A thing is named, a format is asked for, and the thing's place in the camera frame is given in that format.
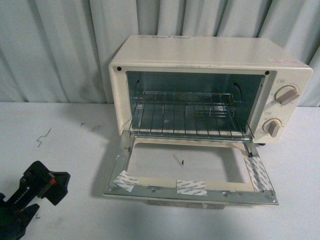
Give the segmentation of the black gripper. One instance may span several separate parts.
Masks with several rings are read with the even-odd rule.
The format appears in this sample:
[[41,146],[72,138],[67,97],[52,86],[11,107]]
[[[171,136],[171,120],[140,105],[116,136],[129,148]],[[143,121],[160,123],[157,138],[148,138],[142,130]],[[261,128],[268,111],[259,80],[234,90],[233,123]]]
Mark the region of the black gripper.
[[48,170],[40,161],[35,161],[24,172],[17,191],[4,201],[0,194],[0,238],[2,240],[19,240],[36,215],[40,206],[28,204],[37,196],[47,198],[56,206],[68,193],[71,175],[68,172]]

